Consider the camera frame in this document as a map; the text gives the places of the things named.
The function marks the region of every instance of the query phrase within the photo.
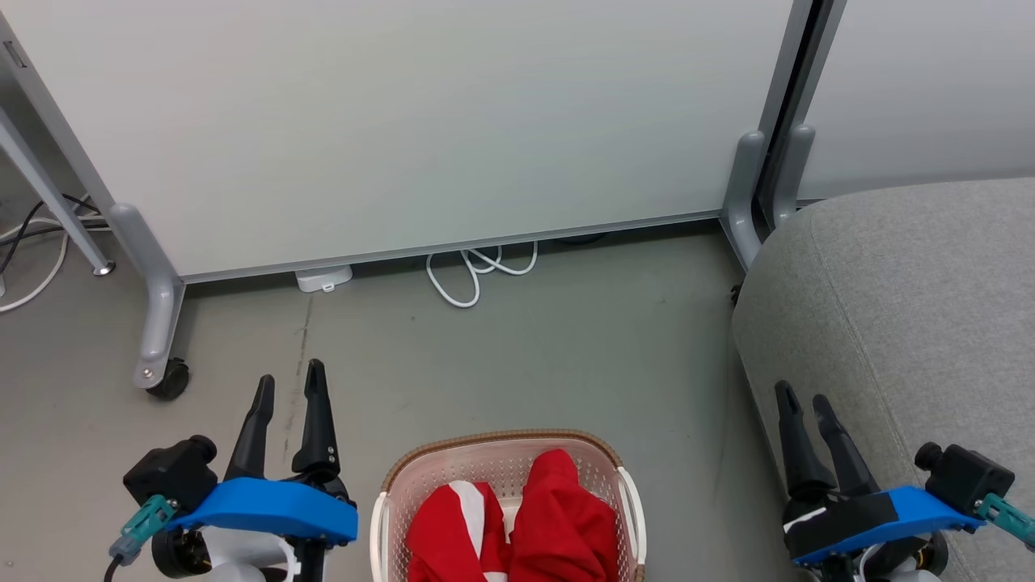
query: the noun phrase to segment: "caster wheel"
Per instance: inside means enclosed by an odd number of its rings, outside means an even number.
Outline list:
[[[935,576],[941,576],[949,565],[949,544],[941,531],[930,536],[927,546],[920,550],[918,570],[926,570]]]
[[[166,375],[161,381],[154,386],[147,388],[147,394],[158,400],[176,400],[176,397],[183,394],[190,381],[190,369],[183,362],[182,358],[170,358],[166,365]]]
[[[159,531],[151,539],[151,558],[158,572],[178,580],[212,570],[205,540],[198,531]]]

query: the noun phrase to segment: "basket rim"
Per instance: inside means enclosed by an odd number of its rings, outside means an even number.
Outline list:
[[[470,444],[484,444],[489,442],[502,442],[507,440],[556,438],[581,440],[588,444],[592,444],[596,448],[600,449],[600,453],[603,453],[604,456],[608,457],[608,460],[615,465],[616,469],[623,466],[622,460],[618,457],[618,454],[615,453],[615,449],[612,448],[611,445],[599,437],[585,431],[575,431],[571,429],[523,429],[518,431],[496,431],[439,440],[414,448],[404,455],[402,459],[396,461],[391,470],[388,471],[388,475],[385,476],[385,481],[381,485],[381,492],[388,493],[391,490],[392,484],[395,483],[395,478],[403,471],[404,467],[412,463],[414,460],[425,455],[431,455],[432,453],[439,453],[441,450],[457,448]]]

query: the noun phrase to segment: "metal stand leg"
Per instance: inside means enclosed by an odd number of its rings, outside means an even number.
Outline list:
[[[107,216],[129,260],[147,282],[147,318],[132,379],[137,386],[151,388],[161,382],[166,373],[184,285],[136,207],[116,204]]]
[[[29,151],[29,146],[26,145],[25,140],[10,122],[10,118],[2,110],[0,110],[0,147],[7,152],[7,156],[29,181],[32,190],[36,191],[39,198],[47,203],[47,207],[54,213],[54,217],[61,223],[65,232],[83,252],[83,255],[86,255],[86,259],[93,265],[93,274],[100,277],[112,272],[115,268],[115,261],[105,258],[100,249],[97,249],[93,239],[83,228],[83,224],[76,217],[75,212],[61,197],[57,186],[43,171],[39,161]]]
[[[737,153],[733,157],[733,169],[719,215],[722,230],[745,271],[762,246],[751,220],[751,198],[766,153],[765,144],[766,137],[762,132],[748,132],[737,142]]]
[[[769,216],[773,228],[782,225],[798,210],[798,186],[815,139],[816,129],[804,124],[792,128],[788,136],[783,164],[773,186],[772,214]]]

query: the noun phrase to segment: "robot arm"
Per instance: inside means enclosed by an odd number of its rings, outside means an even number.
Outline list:
[[[775,389],[790,496],[783,513],[785,545],[791,559],[819,580],[937,580],[931,576],[947,561],[940,532],[974,533],[986,523],[1010,531],[1035,551],[1035,524],[1002,499],[1013,484],[1011,471],[960,446],[943,452],[927,443],[916,456],[917,466],[930,472],[924,489],[881,491],[830,403],[820,395],[812,407],[834,461],[835,488],[805,433],[794,389],[783,381]]]
[[[273,378],[263,376],[221,483],[208,468],[216,452],[205,437],[151,450],[126,473],[123,484],[144,505],[138,515],[151,519],[130,522],[141,524],[130,528],[132,543],[113,546],[113,558],[127,565],[153,534],[152,557],[170,578],[211,571],[215,582],[323,580],[327,552],[354,542],[359,525],[356,503],[338,476],[323,362],[309,361],[302,444],[292,462],[296,474],[284,481],[264,475],[273,394]],[[172,515],[159,519],[149,507],[155,498]],[[125,537],[124,530],[120,542]]]

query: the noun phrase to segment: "white stripe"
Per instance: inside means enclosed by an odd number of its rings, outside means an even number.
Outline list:
[[[474,554],[481,559],[481,543],[485,534],[485,498],[478,488],[466,481],[454,481],[449,484],[460,498],[460,511],[467,523],[467,534],[474,546]]]
[[[801,516],[800,518],[798,518],[796,520],[792,520],[792,521],[789,521],[789,522],[785,523],[783,524],[783,533],[787,533],[788,531],[791,531],[791,526],[792,525],[794,525],[796,523],[801,523],[803,521],[808,521],[808,520],[815,518],[816,516],[818,516],[820,514],[826,513],[826,511],[827,511],[826,507],[820,507],[819,510],[816,510],[815,512],[808,512],[807,514]]]

